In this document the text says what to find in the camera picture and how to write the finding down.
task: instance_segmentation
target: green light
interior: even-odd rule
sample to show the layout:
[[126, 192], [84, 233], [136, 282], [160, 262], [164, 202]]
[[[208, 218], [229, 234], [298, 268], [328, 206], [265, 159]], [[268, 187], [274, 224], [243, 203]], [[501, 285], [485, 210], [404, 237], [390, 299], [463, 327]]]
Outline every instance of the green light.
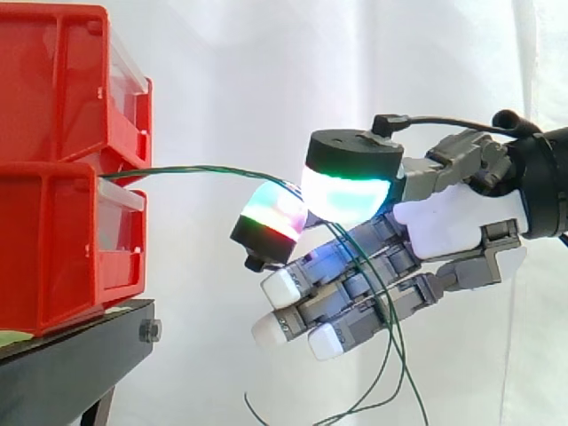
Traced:
[[298, 241], [308, 209], [286, 189], [266, 182], [258, 187], [241, 214]]
[[349, 180], [316, 173], [305, 167], [302, 197], [310, 211], [329, 222], [357, 224], [375, 215], [387, 198], [391, 182]]

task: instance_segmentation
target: red plastic drawer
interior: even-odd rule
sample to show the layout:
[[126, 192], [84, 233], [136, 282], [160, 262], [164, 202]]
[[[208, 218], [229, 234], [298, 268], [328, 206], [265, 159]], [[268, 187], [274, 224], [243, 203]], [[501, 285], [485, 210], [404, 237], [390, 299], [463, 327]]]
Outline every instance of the red plastic drawer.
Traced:
[[104, 8], [0, 3], [0, 58], [0, 163], [150, 167], [152, 84]]
[[42, 335], [145, 286], [146, 197], [81, 163], [0, 165], [0, 330]]

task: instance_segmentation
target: cable connector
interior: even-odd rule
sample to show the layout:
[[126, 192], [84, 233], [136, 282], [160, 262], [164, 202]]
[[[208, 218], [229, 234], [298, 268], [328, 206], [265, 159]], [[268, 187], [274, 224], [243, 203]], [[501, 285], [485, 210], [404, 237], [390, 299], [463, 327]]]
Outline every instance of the cable connector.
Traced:
[[373, 120], [371, 132], [382, 138], [390, 138], [395, 131], [407, 129], [412, 124], [408, 115], [379, 114]]

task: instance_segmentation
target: green wire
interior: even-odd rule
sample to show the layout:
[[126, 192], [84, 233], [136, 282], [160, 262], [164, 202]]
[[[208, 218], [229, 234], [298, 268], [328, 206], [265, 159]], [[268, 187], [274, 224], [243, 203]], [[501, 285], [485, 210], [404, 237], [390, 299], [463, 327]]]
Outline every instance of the green wire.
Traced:
[[[151, 168], [151, 169], [121, 171], [121, 172], [117, 172], [117, 173], [110, 173], [110, 174], [106, 174], [106, 175], [101, 175], [101, 177], [113, 180], [113, 179], [118, 179], [118, 178], [126, 178], [126, 177], [129, 178], [129, 177], [135, 177], [135, 176], [150, 176], [150, 175], [169, 174], [169, 173], [197, 173], [197, 172], [229, 173], [229, 174], [235, 174], [235, 175], [243, 176], [243, 177], [246, 177], [246, 178], [264, 179], [264, 180], [271, 181], [276, 185], [281, 186], [282, 188], [290, 191], [296, 197], [301, 198], [301, 195], [299, 194], [297, 187], [293, 184], [290, 184], [289, 182], [286, 182], [282, 179], [278, 179], [274, 176], [271, 176], [271, 175], [268, 175], [268, 174], [265, 174], [265, 173], [259, 173], [259, 172], [255, 172], [255, 171], [244, 170], [244, 169], [236, 169], [236, 168], [232, 168], [232, 167], [210, 166], [210, 165], [170, 166], [170, 167], [160, 167], [160, 168]], [[404, 339], [403, 339], [403, 336], [402, 336], [402, 330], [400, 328], [400, 324], [399, 324], [399, 321], [398, 321], [398, 315], [396, 313], [396, 310], [394, 309], [394, 304], [392, 302], [391, 296], [389, 295], [388, 289], [384, 285], [383, 281], [381, 280], [380, 275], [378, 274], [378, 272], [375, 269], [375, 267], [373, 266], [373, 264], [371, 264], [370, 260], [368, 259], [367, 255], [362, 250], [360, 245], [345, 231], [345, 229], [341, 225], [337, 225], [337, 224], [328, 226], [328, 228], [330, 230], [335, 228], [335, 230], [357, 250], [357, 252], [359, 253], [359, 256], [361, 258], [363, 258], [364, 261], [370, 266], [373, 274], [375, 275], [379, 284], [383, 288], [383, 291], [384, 291], [384, 293], [387, 297], [387, 301], [388, 301], [388, 305], [389, 305], [389, 311], [390, 311], [389, 317], [387, 317], [385, 312], [383, 311], [383, 304], [382, 304], [381, 300], [379, 299], [378, 295], [376, 294], [375, 289], [374, 289], [374, 287], [371, 283], [371, 280], [368, 278], [367, 274], [362, 270], [361, 263], [351, 253], [350, 250], [347, 250], [347, 252], [350, 254], [353, 262], [361, 270], [361, 273], [363, 274], [365, 280], [367, 281], [367, 283], [369, 284], [369, 287], [371, 288], [371, 291], [373, 293], [373, 297], [374, 297], [376, 305], [377, 305], [377, 309], [380, 310], [380, 312], [381, 312], [381, 314], [382, 314], [382, 316], [385, 320], [384, 321], [385, 325], [387, 326], [387, 328], [389, 330], [390, 339], [389, 339], [389, 345], [388, 345], [387, 351], [385, 353], [385, 358], [383, 360], [383, 363], [381, 365], [379, 373], [377, 374], [376, 378], [374, 379], [374, 381], [371, 384], [371, 386], [369, 387], [369, 389], [367, 389], [367, 391], [364, 393], [364, 395], [351, 408], [349, 408], [344, 413], [336, 414], [335, 416], [328, 417], [327, 419], [325, 419], [321, 422], [318, 422], [316, 424], [321, 425], [321, 424], [324, 424], [327, 421], [331, 421], [331, 423], [328, 423], [328, 424], [334, 424], [336, 422], [339, 422], [346, 415], [359, 413], [361, 411], [365, 411], [365, 410], [368, 410], [368, 409], [371, 409], [371, 408], [374, 408], [374, 407], [382, 406], [382, 405], [387, 404], [388, 402], [391, 402], [398, 395], [398, 392], [400, 391], [400, 388], [401, 388], [401, 385], [402, 385], [402, 381], [404, 379], [404, 374], [406, 373], [408, 381], [410, 382], [410, 384], [413, 388], [414, 395], [416, 396], [416, 399], [417, 399], [419, 406], [421, 408], [422, 418], [424, 420], [424, 423], [425, 423], [426, 426], [428, 426], [429, 425], [428, 416], [426, 415], [426, 410], [425, 410], [424, 405], [422, 403], [420, 393], [418, 392], [418, 390], [417, 390], [417, 388], [414, 384], [414, 380], [413, 380], [412, 376], [410, 375], [410, 371], [408, 370], [408, 367], [406, 365], [406, 349], [405, 349]], [[343, 241], [341, 239], [339, 239], [339, 241], [345, 247]], [[400, 338], [400, 346], [398, 346], [398, 342], [396, 341], [396, 339], [394, 339], [392, 325], [391, 325], [391, 322], [393, 320], [394, 320], [395, 325], [397, 327], [398, 336]], [[384, 368], [386, 367], [388, 355], [390, 353], [390, 348], [391, 348], [391, 345], [393, 343], [394, 343], [395, 349], [397, 351], [398, 356], [400, 357], [401, 364], [402, 364], [401, 376], [400, 376], [400, 380], [398, 381], [398, 386], [397, 386], [397, 389], [395, 390], [395, 393], [390, 398], [387, 398], [386, 400], [384, 400], [384, 401], [382, 401], [378, 404], [374, 404], [372, 406], [364, 406], [364, 407], [361, 407], [361, 408], [357, 408], [362, 403], [362, 401], [369, 395], [369, 393], [373, 390], [373, 388], [376, 386], [376, 384], [379, 382], [379, 380], [380, 380], [380, 378], [383, 374]], [[246, 393], [244, 395], [244, 400], [245, 400], [245, 404], [247, 405], [247, 408], [255, 416], [255, 418], [259, 421], [259, 423], [262, 424], [262, 425], [268, 425], [268, 423], [265, 422], [256, 413], [256, 411], [254, 410], [252, 405], [250, 405], [249, 400], [248, 400], [248, 395]]]
[[[373, 271], [373, 274], [377, 277], [379, 284], [381, 285], [384, 294], [387, 297], [387, 301], [389, 303], [389, 306], [394, 305], [394, 303], [392, 302], [391, 299], [391, 295], [389, 294], [388, 289], [386, 288], [386, 286], [384, 285], [383, 281], [379, 278], [379, 273], [377, 272], [377, 270], [375, 269], [375, 266], [368, 260], [368, 257], [366, 256], [365, 252], [363, 251], [363, 249], [361, 248], [361, 246], [345, 231], [345, 229], [343, 229], [343, 227], [341, 225], [337, 225], [336, 226], [338, 230], [340, 230], [341, 234], [343, 235], [343, 237], [357, 250], [357, 252], [359, 253], [359, 256], [364, 258], [366, 260], [366, 262], [368, 263], [369, 267], [371, 268], [371, 270]], [[371, 292], [373, 293], [373, 298], [375, 299], [377, 305], [379, 306], [379, 309], [381, 310], [383, 317], [386, 319], [386, 315], [384, 315], [383, 312], [383, 307], [381, 304], [381, 300], [379, 299], [378, 295], [376, 294], [375, 289], [373, 288], [373, 286], [370, 284], [369, 282], [369, 287], [371, 288]], [[426, 413], [426, 408], [424, 407], [424, 403], [422, 401], [422, 398], [420, 396], [420, 392], [418, 391], [418, 388], [416, 387], [416, 384], [414, 383], [414, 378], [412, 377], [412, 375], [410, 374], [410, 370], [408, 369], [408, 365], [406, 364], [406, 352], [405, 352], [405, 345], [404, 345], [404, 339], [402, 338], [402, 330], [400, 329], [400, 323], [398, 321], [398, 315], [396, 313], [396, 311], [394, 312], [394, 317], [395, 317], [395, 325], [397, 326], [397, 331], [398, 331], [398, 335], [400, 336], [400, 347], [398, 347], [398, 343], [395, 340], [394, 343], [394, 348], [397, 351], [398, 356], [400, 357], [400, 360], [403, 364], [403, 369], [404, 372], [406, 373], [406, 377], [408, 378], [408, 382], [410, 383], [410, 386], [412, 387], [412, 390], [414, 392], [414, 395], [416, 397], [416, 401], [418, 402], [418, 405], [420, 407], [420, 411], [422, 413], [422, 419], [424, 420], [424, 424], [426, 426], [428, 426], [430, 423], [428, 421], [428, 415]], [[391, 327], [391, 325], [389, 324], [388, 321], [385, 321], [385, 323], [387, 324], [387, 327]]]
[[[340, 237], [340, 232], [337, 231], [335, 229], [335, 227], [331, 224], [326, 224], [328, 230], [334, 235], [334, 237], [341, 243], [341, 245], [343, 246], [343, 248], [345, 249], [345, 251], [350, 255], [351, 260], [353, 262], [357, 262], [357, 258], [351, 253], [351, 251], [347, 248], [347, 246], [345, 245], [345, 243], [343, 242], [343, 240]], [[363, 274], [363, 276], [365, 277], [365, 279], [367, 280], [367, 284], [369, 285], [370, 288], [372, 288], [371, 286], [371, 282], [370, 279], [366, 276], [365, 271], [359, 267], [360, 272]], [[389, 306], [389, 311], [390, 311], [390, 322], [392, 322], [394, 320], [394, 314], [395, 314], [395, 310], [394, 310], [394, 306], [390, 305]], [[363, 403], [363, 401], [369, 396], [369, 394], [373, 391], [373, 389], [375, 388], [375, 386], [379, 383], [379, 381], [381, 380], [381, 377], [383, 376], [384, 370], [387, 366], [387, 362], [389, 360], [389, 356], [391, 355], [391, 347], [392, 347], [392, 341], [394, 339], [394, 334], [392, 332], [389, 332], [389, 343], [387, 345], [387, 349], [386, 352], [384, 353], [384, 357], [383, 357], [383, 362], [379, 368], [378, 373], [375, 376], [375, 379], [371, 382], [371, 384], [369, 385], [369, 387], [367, 388], [367, 390], [365, 391], [365, 393], [363, 393], [363, 395], [351, 406], [349, 407], [346, 411], [344, 411], [341, 414], [336, 414], [336, 415], [332, 415], [329, 416], [328, 418], [324, 419], [324, 420], [320, 420], [317, 423], [314, 423], [313, 426], [331, 426], [337, 422], [340, 422], [344, 417], [353, 414], [353, 411]]]
[[262, 424], [262, 426], [270, 426], [270, 424], [268, 424], [260, 415], [258, 415], [258, 413], [256, 412], [256, 410], [253, 408], [253, 406], [250, 404], [249, 402], [249, 395], [247, 392], [245, 392], [244, 394], [244, 400], [245, 400], [245, 404], [248, 408], [248, 410], [252, 413], [252, 415], [255, 417], [256, 421], [260, 424]]

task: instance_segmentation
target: metal bolt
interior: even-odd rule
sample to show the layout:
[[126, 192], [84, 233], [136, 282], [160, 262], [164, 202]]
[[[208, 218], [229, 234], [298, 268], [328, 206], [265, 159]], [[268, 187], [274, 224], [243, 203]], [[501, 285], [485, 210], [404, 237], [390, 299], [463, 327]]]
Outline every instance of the metal bolt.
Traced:
[[140, 342], [156, 343], [162, 338], [162, 322], [158, 319], [144, 319], [140, 324]]

